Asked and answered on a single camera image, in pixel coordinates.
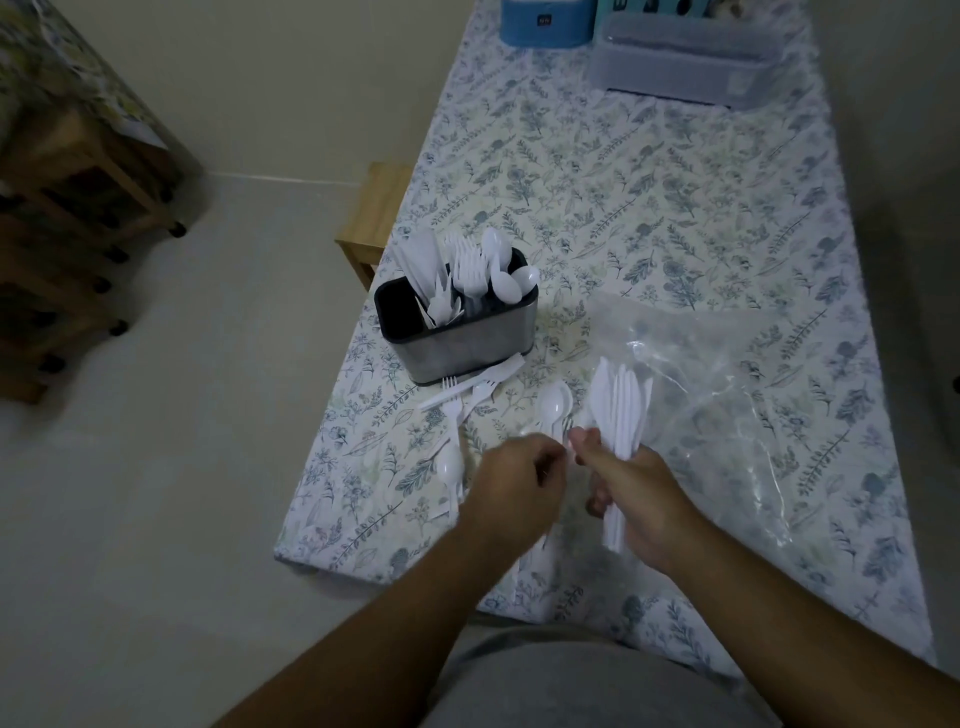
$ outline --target person's right hand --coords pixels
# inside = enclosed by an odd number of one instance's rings
[[[673,545],[678,539],[695,537],[706,520],[663,458],[640,446],[633,458],[620,460],[600,443],[596,428],[574,427],[569,439],[577,462],[595,473],[588,512],[603,518],[611,503],[616,503],[627,521],[627,546],[643,563],[669,575]]]

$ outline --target clear plastic bag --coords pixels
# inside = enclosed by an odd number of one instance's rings
[[[600,356],[653,376],[643,444],[670,466],[698,508],[778,566],[788,563],[789,503],[774,475],[776,443],[756,415],[740,370],[750,340],[769,326],[755,310],[668,313],[597,293],[589,342]]]

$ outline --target leaf pattern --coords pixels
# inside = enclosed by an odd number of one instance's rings
[[[510,48],[500,4],[478,0],[373,287],[399,275],[411,231],[500,229],[540,267],[534,348],[461,430],[478,453],[536,417],[562,377],[578,402],[597,352],[597,291],[689,316],[753,310],[737,357],[783,492],[784,566],[817,594],[918,654],[930,630],[853,229],[804,5],[757,3],[789,73],[761,109],[620,93],[585,81],[589,49]],[[357,321],[276,555],[368,580],[399,578],[449,526],[427,453],[445,432],[379,333]],[[663,453],[696,491],[703,440]],[[480,609],[583,624],[672,660],[739,675],[675,590],[621,578],[581,504]],[[639,565],[631,564],[630,568]]]

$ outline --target black caster wheel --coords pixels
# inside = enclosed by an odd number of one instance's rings
[[[105,212],[98,218],[100,224],[108,230],[115,231],[120,227],[120,220],[112,212]]]
[[[51,327],[56,320],[56,311],[36,311],[34,313],[34,326],[37,328]]]
[[[104,257],[113,263],[126,263],[130,260],[130,255],[126,251],[122,251],[117,248],[115,245],[111,245],[104,251]]]
[[[130,324],[128,324],[123,319],[117,319],[117,323],[108,329],[110,336],[123,336],[130,329]]]
[[[40,362],[40,366],[37,368],[48,375],[54,375],[57,372],[62,372],[63,367],[65,366],[66,362],[63,359],[61,359],[59,356],[48,353],[43,357],[43,361]]]
[[[104,294],[113,287],[113,283],[105,279],[103,276],[97,276],[96,280],[93,281],[93,292]]]

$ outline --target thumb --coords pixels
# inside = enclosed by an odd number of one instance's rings
[[[620,482],[630,478],[630,466],[603,446],[600,430],[596,427],[573,427],[569,438],[578,459],[606,480],[608,486],[616,488]]]

